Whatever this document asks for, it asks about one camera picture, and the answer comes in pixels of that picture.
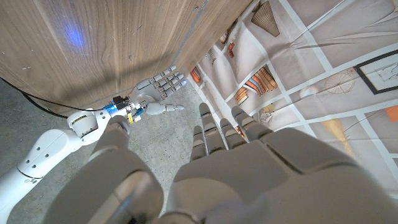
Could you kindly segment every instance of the blue led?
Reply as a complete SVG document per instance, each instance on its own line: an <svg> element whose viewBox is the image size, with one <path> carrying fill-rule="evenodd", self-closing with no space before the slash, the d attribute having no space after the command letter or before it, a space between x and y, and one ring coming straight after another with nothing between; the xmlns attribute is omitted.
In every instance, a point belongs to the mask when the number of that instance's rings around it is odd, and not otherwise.
<svg viewBox="0 0 398 224"><path fill-rule="evenodd" d="M79 30L71 27L71 25L66 26L65 35L74 47L81 47L84 45L83 37L81 36Z"/></svg>

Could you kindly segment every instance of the wooden surface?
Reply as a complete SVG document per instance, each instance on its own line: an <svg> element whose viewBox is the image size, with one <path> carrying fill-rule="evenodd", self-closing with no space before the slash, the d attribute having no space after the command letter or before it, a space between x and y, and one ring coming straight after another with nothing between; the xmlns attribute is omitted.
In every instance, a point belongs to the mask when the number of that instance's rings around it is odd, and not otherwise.
<svg viewBox="0 0 398 224"><path fill-rule="evenodd" d="M98 108L173 63L188 75L250 2L2 0L0 77L46 100Z"/></svg>

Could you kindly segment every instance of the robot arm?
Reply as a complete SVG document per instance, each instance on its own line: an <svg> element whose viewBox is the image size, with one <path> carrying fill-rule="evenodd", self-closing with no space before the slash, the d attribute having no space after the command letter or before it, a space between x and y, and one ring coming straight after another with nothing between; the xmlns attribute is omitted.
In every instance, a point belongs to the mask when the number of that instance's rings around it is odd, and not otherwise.
<svg viewBox="0 0 398 224"><path fill-rule="evenodd" d="M117 96L100 111L72 114L67 119L70 130L52 129L43 133L28 155L0 177L0 223L7 222L12 208L60 161L82 146L98 141L111 118L121 115L133 123L141 119L142 113L182 110L181 105L159 103L186 84L182 74L171 74L174 69L172 66L140 82L129 97Z"/></svg>
<svg viewBox="0 0 398 224"><path fill-rule="evenodd" d="M194 129L190 162L160 218L160 185L127 150L126 120L113 118L44 223L398 223L383 189L329 145L294 129L272 132L239 107L232 115L249 142L222 119L225 145L206 104L200 114L203 129Z"/></svg>

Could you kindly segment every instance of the framed picture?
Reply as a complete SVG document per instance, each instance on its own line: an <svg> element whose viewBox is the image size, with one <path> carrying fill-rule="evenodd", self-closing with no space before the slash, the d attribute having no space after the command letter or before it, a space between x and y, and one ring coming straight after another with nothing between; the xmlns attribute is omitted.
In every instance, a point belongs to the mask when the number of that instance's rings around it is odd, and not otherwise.
<svg viewBox="0 0 398 224"><path fill-rule="evenodd" d="M398 89L398 50L354 67L373 94Z"/></svg>

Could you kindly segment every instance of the gray floor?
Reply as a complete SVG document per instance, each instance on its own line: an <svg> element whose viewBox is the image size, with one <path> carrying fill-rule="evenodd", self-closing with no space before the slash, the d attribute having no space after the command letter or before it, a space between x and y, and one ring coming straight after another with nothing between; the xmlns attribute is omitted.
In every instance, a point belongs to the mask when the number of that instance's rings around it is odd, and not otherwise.
<svg viewBox="0 0 398 224"><path fill-rule="evenodd" d="M67 129L65 119L37 109L18 91L0 80L0 175L15 166L39 136L48 129ZM187 163L192 148L193 127L201 123L201 99L189 84L164 103L182 104L183 111L143 116L131 125L131 149L148 164L165 195L178 168ZM57 165L11 212L8 224L40 223L62 187L87 161L95 143L82 147Z"/></svg>

